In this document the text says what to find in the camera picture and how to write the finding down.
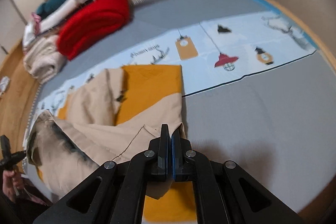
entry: white blanket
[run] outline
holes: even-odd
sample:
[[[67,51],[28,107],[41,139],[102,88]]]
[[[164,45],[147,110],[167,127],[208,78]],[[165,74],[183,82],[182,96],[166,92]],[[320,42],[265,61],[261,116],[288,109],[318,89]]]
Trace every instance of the white blanket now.
[[[55,12],[40,22],[40,33],[56,25],[88,0],[66,0]]]
[[[40,38],[23,59],[24,67],[41,84],[53,78],[67,59],[57,51],[58,35]]]

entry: beige cloth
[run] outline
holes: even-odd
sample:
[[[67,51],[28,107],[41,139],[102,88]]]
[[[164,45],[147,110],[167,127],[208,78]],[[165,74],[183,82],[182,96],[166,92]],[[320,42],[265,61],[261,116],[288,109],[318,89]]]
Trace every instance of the beige cloth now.
[[[41,84],[53,78],[67,61],[57,50],[57,39],[58,35],[42,37],[23,59],[26,71]]]
[[[119,109],[116,98],[120,95],[122,79],[122,69],[104,70],[73,93],[68,121],[54,117],[49,111],[36,120],[28,140],[27,158],[39,167],[44,183],[59,197],[104,162],[125,162],[147,150],[150,140],[160,136],[163,123],[168,124],[170,133],[180,126],[180,93],[168,95],[127,122],[112,126],[111,117]],[[53,130],[54,123],[92,161],[85,160],[81,152],[72,151],[65,137]],[[161,192],[156,189],[155,193],[147,194],[159,198],[169,185],[161,188]]]

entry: red blanket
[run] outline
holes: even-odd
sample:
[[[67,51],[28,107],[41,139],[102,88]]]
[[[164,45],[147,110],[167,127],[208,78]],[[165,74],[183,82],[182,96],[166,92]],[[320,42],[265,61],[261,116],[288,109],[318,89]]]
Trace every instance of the red blanket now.
[[[127,0],[96,0],[66,22],[57,40],[58,51],[72,60],[125,25],[129,17]]]

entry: wooden floor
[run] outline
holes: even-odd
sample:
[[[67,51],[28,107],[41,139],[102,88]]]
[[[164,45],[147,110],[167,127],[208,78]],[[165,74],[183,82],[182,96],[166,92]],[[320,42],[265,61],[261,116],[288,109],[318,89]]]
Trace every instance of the wooden floor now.
[[[7,55],[0,67],[0,79],[10,78],[9,86],[0,99],[0,135],[10,140],[11,152],[22,150],[22,142],[36,91],[37,80],[23,67],[21,42]]]

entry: human hand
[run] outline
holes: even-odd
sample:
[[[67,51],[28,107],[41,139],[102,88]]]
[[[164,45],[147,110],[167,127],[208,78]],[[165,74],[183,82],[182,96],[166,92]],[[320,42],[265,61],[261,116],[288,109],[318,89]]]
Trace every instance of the human hand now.
[[[13,171],[5,170],[2,173],[2,191],[12,201],[15,202],[14,186],[21,190],[24,188],[24,182],[17,166],[13,166]]]

